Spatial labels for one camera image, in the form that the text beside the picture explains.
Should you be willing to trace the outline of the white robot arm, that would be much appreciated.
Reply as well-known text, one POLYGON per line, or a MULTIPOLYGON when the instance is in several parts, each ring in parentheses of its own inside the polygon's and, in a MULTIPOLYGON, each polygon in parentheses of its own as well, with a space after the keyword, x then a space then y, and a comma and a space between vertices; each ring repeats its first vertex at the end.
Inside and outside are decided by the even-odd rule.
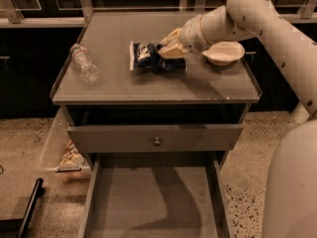
POLYGON ((291 130, 272 156, 262 238, 317 238, 317 45, 283 19, 270 0, 227 0, 160 41, 159 55, 180 59, 219 42, 256 37, 311 119, 291 130))

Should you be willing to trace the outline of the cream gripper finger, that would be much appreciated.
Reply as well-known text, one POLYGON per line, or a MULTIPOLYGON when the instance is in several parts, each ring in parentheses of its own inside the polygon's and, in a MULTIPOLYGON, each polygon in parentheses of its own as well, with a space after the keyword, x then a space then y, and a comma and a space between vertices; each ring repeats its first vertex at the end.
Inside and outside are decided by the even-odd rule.
POLYGON ((162 47, 158 54, 164 59, 182 59, 189 49, 186 49, 180 43, 169 44, 166 47, 162 47))
POLYGON ((162 39, 159 43, 163 46, 168 46, 172 42, 178 42, 180 32, 181 32, 181 29, 176 28, 171 33, 169 33, 164 39, 162 39))

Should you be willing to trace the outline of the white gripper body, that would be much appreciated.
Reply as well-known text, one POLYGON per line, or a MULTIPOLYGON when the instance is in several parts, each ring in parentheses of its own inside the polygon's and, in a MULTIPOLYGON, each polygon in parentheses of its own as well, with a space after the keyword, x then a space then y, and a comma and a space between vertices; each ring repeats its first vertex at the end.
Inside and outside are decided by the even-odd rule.
POLYGON ((206 38, 210 22, 207 16, 195 16, 188 20, 180 30, 179 41, 191 53, 202 53, 211 45, 206 38))

